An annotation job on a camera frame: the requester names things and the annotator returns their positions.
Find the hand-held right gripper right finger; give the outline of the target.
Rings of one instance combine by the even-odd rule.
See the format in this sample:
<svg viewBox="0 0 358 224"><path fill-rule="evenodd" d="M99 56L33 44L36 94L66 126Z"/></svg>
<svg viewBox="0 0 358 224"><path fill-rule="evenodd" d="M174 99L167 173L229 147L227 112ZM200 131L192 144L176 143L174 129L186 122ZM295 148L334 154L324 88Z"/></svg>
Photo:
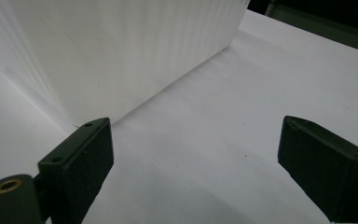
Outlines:
<svg viewBox="0 0 358 224"><path fill-rule="evenodd" d="M286 116L278 163L329 221L358 223L358 146L310 120Z"/></svg>

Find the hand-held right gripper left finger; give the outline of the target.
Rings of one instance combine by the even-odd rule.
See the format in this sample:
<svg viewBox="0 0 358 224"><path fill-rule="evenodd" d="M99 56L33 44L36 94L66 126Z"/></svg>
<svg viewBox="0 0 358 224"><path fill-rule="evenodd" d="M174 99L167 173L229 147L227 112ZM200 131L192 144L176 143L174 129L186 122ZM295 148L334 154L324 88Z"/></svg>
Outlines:
<svg viewBox="0 0 358 224"><path fill-rule="evenodd" d="M81 224L114 164L110 119L89 121L38 163L53 224Z"/></svg>

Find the white corrugated plastic box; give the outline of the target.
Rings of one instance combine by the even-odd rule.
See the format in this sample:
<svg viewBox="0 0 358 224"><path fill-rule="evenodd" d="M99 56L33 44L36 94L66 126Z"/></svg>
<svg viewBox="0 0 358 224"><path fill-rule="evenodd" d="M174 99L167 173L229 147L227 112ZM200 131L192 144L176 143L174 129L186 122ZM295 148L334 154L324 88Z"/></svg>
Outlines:
<svg viewBox="0 0 358 224"><path fill-rule="evenodd" d="M74 125L117 121L229 46L249 2L0 0L0 64Z"/></svg>

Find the dark green metal frame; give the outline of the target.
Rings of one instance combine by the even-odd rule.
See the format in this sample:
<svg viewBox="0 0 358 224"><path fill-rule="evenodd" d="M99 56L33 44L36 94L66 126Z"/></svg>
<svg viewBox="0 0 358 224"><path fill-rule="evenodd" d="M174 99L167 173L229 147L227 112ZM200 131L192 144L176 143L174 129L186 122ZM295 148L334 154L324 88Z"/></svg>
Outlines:
<svg viewBox="0 0 358 224"><path fill-rule="evenodd" d="M265 15L358 49L358 0L270 0Z"/></svg>

